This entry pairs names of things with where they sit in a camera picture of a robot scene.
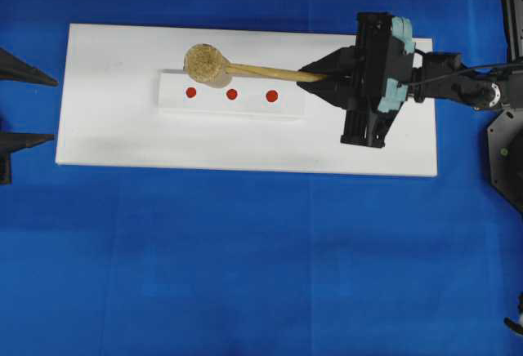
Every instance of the white block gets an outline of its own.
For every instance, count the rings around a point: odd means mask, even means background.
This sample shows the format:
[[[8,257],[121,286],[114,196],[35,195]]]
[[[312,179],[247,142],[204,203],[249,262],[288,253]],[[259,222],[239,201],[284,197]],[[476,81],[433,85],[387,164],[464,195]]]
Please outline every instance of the white block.
[[[225,90],[180,74],[186,51],[202,42],[236,63],[300,69],[354,41],[349,35],[72,24],[56,162],[435,176],[433,100],[405,103],[387,146],[370,149],[340,144],[345,112],[294,83],[234,78],[238,98],[232,101]],[[430,51],[431,40],[418,39],[417,46]],[[186,102],[188,85],[197,90],[192,100],[198,104]],[[266,102],[269,90],[279,93],[274,104]]]
[[[294,82],[278,82],[278,91],[271,84],[274,84],[273,80],[235,77],[227,87],[216,89],[194,82],[182,71],[161,73],[159,108],[167,113],[207,113],[265,119],[303,118],[306,92],[296,91]],[[187,95],[190,89],[195,92],[194,97]],[[234,95],[227,96],[229,91],[235,94],[234,99]],[[266,95],[270,91],[277,94],[276,101],[267,101]]]

